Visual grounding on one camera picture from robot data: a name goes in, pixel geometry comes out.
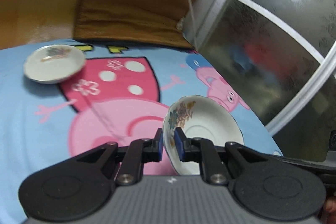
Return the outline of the frosted glass sliding door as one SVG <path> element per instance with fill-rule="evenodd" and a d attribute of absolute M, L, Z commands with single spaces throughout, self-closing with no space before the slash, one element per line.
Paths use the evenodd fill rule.
<path fill-rule="evenodd" d="M 335 129 L 335 0 L 196 0 L 183 34 L 284 155 L 325 159 Z"/>

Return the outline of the floral scalloped saucer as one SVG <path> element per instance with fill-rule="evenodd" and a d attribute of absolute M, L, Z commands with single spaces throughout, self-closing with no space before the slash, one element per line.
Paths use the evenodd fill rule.
<path fill-rule="evenodd" d="M 221 105 L 199 95 L 185 96 L 174 102 L 163 121 L 163 142 L 173 169 L 180 175 L 199 174 L 195 162 L 181 162 L 174 140 L 179 127 L 188 138 L 205 138 L 214 145 L 224 146 L 228 141 L 244 144 L 243 134 L 236 120 Z"/>

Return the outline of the blue Peppa Pig tablecloth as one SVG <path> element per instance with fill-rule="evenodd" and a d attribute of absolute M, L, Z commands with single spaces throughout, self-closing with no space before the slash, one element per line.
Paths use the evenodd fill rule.
<path fill-rule="evenodd" d="M 266 128 L 201 55 L 121 44 L 82 44 L 85 68 L 60 85 L 25 77 L 31 44 L 1 51 L 1 223 L 21 223 L 21 182 L 31 173 L 108 141 L 121 146 L 154 137 L 168 108 L 191 95 L 233 95 L 226 106 L 248 147 L 280 154 Z"/>

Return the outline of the small white floral dish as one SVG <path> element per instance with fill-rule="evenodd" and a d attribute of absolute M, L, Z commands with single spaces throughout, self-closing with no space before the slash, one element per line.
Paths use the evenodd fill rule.
<path fill-rule="evenodd" d="M 80 72 L 85 63 L 84 52 L 80 49 L 54 44 L 33 51 L 23 64 L 23 73 L 40 84 L 58 84 Z"/>

